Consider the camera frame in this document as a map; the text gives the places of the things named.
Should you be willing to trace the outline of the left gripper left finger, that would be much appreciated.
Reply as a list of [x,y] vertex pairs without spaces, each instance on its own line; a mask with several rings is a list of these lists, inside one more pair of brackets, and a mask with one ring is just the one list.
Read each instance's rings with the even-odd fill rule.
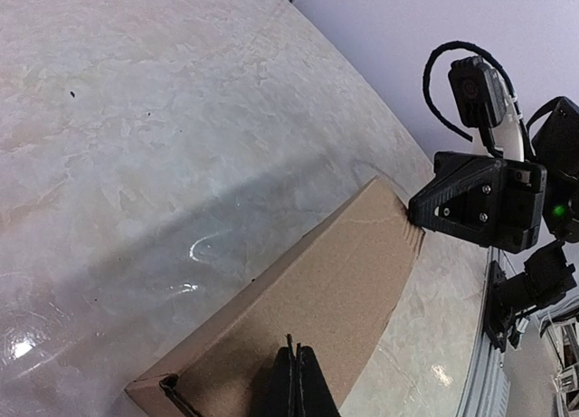
[[290,417],[296,410],[296,363],[293,339],[286,335],[286,345],[275,356],[264,393],[253,416]]

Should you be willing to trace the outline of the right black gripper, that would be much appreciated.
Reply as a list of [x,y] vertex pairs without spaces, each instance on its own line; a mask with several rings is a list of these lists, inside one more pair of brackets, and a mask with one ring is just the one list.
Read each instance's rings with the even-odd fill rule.
[[535,158],[510,170],[502,158],[441,151],[434,178],[408,203],[415,226],[482,247],[519,253],[534,246],[540,223],[558,241],[578,242],[578,105],[556,97],[528,121],[545,118],[531,140]]

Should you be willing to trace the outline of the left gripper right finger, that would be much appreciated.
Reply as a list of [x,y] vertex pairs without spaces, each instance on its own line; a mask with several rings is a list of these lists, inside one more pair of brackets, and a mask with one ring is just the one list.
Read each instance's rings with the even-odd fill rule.
[[298,417],[339,417],[325,376],[311,346],[297,345],[295,411]]

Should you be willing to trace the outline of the brown cardboard box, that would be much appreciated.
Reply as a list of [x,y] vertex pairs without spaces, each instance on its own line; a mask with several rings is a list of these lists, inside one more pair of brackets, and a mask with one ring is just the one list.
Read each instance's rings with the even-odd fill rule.
[[402,296],[422,231],[370,180],[127,386],[149,416],[253,416],[291,334],[311,346],[337,409]]

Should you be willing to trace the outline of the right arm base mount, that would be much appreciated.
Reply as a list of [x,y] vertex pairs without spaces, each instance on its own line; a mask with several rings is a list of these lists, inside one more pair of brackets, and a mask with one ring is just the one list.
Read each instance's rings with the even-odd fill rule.
[[483,330],[495,349],[501,353],[506,352],[517,314],[531,306],[533,303],[528,292],[526,273],[507,279],[498,261],[492,261],[489,265]]

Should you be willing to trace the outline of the front aluminium frame rail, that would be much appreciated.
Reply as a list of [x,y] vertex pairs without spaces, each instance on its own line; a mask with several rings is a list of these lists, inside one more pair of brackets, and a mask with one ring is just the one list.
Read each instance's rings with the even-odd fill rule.
[[571,294],[558,305],[531,315],[518,347],[509,346],[504,354],[483,330],[486,298],[481,298],[455,416],[557,415],[564,401],[556,377],[565,361],[565,336],[555,325],[544,334],[540,328],[578,302],[578,291]]

